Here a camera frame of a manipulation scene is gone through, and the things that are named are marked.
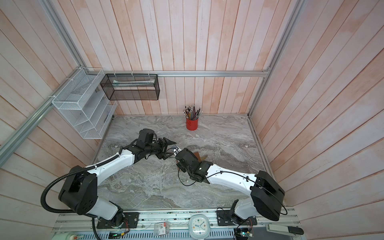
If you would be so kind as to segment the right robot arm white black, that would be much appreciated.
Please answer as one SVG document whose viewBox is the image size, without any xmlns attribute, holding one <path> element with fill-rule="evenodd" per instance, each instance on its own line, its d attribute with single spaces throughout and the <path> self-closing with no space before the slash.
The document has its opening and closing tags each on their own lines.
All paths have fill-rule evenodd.
<svg viewBox="0 0 384 240">
<path fill-rule="evenodd" d="M 265 171 L 246 174 L 222 168 L 208 161 L 199 162 L 187 148 L 174 150 L 178 168 L 198 183 L 221 185 L 248 196 L 231 207 L 231 215 L 242 220 L 261 215 L 277 222 L 280 220 L 285 191 Z"/>
</svg>

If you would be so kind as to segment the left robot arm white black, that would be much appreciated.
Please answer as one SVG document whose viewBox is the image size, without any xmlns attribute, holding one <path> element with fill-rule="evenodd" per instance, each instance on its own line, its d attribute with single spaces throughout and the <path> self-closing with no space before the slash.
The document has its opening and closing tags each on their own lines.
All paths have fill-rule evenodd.
<svg viewBox="0 0 384 240">
<path fill-rule="evenodd" d="M 124 213 L 118 205 L 98 197 L 98 186 L 118 171 L 138 163 L 142 159 L 156 156 L 167 159 L 172 153 L 168 150 L 175 145 L 167 138 L 156 139 L 153 130 L 143 129 L 139 137 L 113 156 L 86 168 L 74 167 L 66 177 L 59 200 L 78 215 L 101 218 L 112 225 L 123 222 Z"/>
</svg>

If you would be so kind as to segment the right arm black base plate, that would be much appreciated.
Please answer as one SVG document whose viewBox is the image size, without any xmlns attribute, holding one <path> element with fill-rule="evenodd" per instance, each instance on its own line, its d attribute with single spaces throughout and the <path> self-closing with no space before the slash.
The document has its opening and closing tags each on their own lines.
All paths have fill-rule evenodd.
<svg viewBox="0 0 384 240">
<path fill-rule="evenodd" d="M 235 225 L 249 225 L 256 226 L 256 217 L 250 217 L 246 220 L 241 219 L 235 215 L 231 210 L 224 210 L 222 208 L 216 209 L 217 223 L 219 226 L 235 226 Z"/>
</svg>

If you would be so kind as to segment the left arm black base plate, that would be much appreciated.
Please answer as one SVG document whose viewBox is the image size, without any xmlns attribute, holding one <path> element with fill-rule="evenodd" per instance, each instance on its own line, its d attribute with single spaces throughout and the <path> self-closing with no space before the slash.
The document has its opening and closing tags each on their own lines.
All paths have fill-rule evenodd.
<svg viewBox="0 0 384 240">
<path fill-rule="evenodd" d="M 139 221 L 139 212 L 118 212 L 111 220 L 99 218 L 97 229 L 135 229 Z"/>
</svg>

